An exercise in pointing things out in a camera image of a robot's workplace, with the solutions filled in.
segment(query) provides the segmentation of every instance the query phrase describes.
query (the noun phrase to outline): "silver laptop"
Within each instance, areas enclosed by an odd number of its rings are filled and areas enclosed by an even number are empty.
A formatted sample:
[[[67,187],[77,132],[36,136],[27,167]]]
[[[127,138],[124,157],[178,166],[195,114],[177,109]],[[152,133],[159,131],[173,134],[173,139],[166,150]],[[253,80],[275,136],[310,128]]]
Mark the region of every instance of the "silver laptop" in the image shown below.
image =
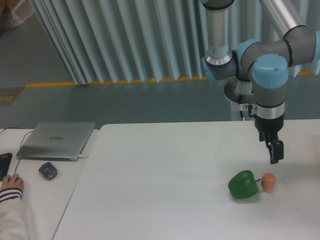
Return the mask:
[[[94,122],[40,122],[16,156],[32,160],[77,161]]]

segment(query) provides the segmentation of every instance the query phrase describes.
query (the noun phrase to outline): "vertical blind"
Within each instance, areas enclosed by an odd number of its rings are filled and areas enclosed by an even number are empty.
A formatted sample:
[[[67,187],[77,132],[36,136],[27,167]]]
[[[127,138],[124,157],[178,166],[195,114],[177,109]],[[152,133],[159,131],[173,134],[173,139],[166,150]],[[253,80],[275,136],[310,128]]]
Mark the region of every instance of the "vertical blind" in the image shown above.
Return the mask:
[[[74,83],[203,78],[208,49],[206,9],[199,0],[31,0]],[[292,0],[313,31],[320,1]],[[259,0],[235,0],[230,48],[248,39],[279,39]],[[320,63],[291,67],[318,74]]]

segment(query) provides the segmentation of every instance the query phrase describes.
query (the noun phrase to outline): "blue joint cap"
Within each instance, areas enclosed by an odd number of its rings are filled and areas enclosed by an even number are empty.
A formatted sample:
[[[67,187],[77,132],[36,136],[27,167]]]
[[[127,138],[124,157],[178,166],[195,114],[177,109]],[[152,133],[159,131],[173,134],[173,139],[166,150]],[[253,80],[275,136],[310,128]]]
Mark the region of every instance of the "blue joint cap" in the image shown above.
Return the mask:
[[[288,80],[288,63],[283,56],[265,54],[255,60],[252,75],[261,87],[277,89]]]
[[[206,78],[208,79],[209,82],[215,82],[217,81],[215,79],[215,77],[212,75],[211,71],[209,70],[208,68],[208,65],[207,65],[207,62],[206,62],[206,59],[203,57],[201,58],[201,62],[202,62],[202,66],[203,66],[203,70],[205,72],[205,75],[206,75]]]
[[[238,46],[236,46],[234,51],[238,57],[239,65],[241,65],[241,58],[244,52],[247,50],[248,47],[255,43],[261,43],[261,41],[257,39],[249,39],[247,41],[239,43]]]
[[[320,60],[320,31],[315,32],[315,50],[312,63]]]

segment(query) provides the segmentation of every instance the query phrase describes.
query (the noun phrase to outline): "sleeve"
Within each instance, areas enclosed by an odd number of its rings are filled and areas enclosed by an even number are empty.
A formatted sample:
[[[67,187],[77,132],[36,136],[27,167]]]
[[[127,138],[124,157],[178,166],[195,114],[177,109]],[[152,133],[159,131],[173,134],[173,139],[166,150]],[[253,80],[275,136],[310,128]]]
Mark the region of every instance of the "sleeve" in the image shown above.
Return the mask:
[[[0,191],[0,240],[28,240],[27,216],[19,188]]]

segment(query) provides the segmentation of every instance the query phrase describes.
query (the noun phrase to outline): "striped sleeve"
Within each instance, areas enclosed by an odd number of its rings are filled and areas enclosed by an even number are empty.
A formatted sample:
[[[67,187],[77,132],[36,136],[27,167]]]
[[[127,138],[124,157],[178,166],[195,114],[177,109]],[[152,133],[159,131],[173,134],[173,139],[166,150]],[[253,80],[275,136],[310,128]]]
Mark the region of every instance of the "striped sleeve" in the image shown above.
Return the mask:
[[[0,203],[8,199],[20,198],[22,196],[22,190],[20,188],[7,188],[0,191]]]

